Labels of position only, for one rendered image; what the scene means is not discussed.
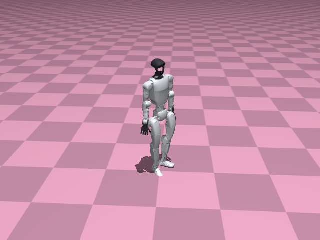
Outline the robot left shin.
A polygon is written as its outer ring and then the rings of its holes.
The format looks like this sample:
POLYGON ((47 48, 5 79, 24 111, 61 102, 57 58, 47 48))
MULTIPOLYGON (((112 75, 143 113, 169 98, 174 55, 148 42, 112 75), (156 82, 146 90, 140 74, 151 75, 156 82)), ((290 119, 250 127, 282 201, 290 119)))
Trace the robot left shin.
POLYGON ((167 144, 163 144, 163 143, 161 144, 161 152, 162 152, 161 161, 162 162, 166 161, 166 157, 168 155, 168 152, 169 152, 169 149, 170 149, 170 145, 171 145, 171 140, 167 144))

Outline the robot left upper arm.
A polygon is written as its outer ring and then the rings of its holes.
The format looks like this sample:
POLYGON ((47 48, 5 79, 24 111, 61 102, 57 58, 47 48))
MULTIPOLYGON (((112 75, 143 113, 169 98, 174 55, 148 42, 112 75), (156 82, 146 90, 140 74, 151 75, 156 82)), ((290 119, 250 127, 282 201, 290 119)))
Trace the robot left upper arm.
POLYGON ((173 89, 173 80, 174 80, 174 77, 170 74, 166 74, 169 78, 169 95, 168 97, 171 98, 171 97, 174 97, 175 96, 175 93, 174 91, 172 90, 173 89))

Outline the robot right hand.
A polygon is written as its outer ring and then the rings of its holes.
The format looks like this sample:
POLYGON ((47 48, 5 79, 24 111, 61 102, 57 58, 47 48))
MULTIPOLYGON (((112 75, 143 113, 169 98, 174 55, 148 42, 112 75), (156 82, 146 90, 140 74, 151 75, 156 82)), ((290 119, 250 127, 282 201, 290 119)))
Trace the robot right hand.
POLYGON ((151 131, 150 131, 150 129, 149 129, 149 127, 148 127, 148 125, 149 125, 149 120, 147 121, 147 124, 144 124, 144 120, 142 121, 142 128, 141 128, 141 134, 142 134, 142 132, 143 132, 143 135, 144 135, 144 132, 145 132, 145 136, 146 136, 146 133, 147 133, 147 135, 149 135, 148 134, 148 130, 149 130, 149 132, 151 133, 151 131))

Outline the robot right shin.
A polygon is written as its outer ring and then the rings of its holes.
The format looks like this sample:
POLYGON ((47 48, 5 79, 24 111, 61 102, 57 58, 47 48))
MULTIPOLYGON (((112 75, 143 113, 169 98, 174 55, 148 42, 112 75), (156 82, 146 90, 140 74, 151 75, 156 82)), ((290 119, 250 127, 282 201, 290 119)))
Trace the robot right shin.
POLYGON ((153 166, 156 170, 156 168, 158 168, 159 165, 159 158, 160 158, 160 150, 159 148, 154 149, 153 148, 153 144, 150 144, 150 153, 151 153, 151 157, 153 160, 153 166))

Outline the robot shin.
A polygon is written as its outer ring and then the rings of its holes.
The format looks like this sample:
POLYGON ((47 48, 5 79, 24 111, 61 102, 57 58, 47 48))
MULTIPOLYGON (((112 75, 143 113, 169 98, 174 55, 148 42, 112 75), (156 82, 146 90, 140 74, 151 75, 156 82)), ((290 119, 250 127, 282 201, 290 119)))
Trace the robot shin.
POLYGON ((171 145, 171 140, 167 144, 163 144, 163 143, 161 144, 161 152, 162 152, 161 161, 162 162, 166 161, 166 157, 168 155, 168 152, 169 152, 169 149, 170 149, 170 145, 171 145))
POLYGON ((160 158, 160 150, 159 148, 154 149, 153 148, 153 144, 150 144, 150 153, 151 153, 151 157, 153 160, 153 166, 156 170, 156 168, 158 168, 159 165, 159 158, 160 158))

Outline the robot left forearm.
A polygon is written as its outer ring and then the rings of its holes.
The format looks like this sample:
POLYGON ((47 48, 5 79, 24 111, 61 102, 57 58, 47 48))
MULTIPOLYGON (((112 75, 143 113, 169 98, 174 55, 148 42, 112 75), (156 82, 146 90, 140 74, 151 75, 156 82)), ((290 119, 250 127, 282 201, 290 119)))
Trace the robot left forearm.
POLYGON ((168 110, 169 111, 172 111, 172 108, 174 108, 174 97, 168 97, 168 110))

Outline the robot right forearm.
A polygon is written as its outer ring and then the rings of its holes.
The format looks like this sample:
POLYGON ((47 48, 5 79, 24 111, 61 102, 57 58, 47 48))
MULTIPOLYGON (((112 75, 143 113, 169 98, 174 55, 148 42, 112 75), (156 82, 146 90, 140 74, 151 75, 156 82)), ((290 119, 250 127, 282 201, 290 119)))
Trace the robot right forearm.
POLYGON ((146 102, 143 102, 142 104, 142 111, 143 111, 143 124, 148 124, 149 108, 147 107, 146 102))

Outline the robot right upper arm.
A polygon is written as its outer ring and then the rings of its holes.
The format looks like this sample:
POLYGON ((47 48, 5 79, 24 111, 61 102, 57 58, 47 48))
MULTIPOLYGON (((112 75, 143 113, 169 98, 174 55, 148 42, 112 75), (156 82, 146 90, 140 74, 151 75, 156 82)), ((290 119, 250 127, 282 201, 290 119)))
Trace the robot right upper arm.
POLYGON ((152 81, 145 82, 142 88, 143 88, 143 102, 146 102, 146 107, 148 108, 151 106, 151 101, 149 101, 149 97, 150 97, 150 91, 153 88, 153 82, 152 81))

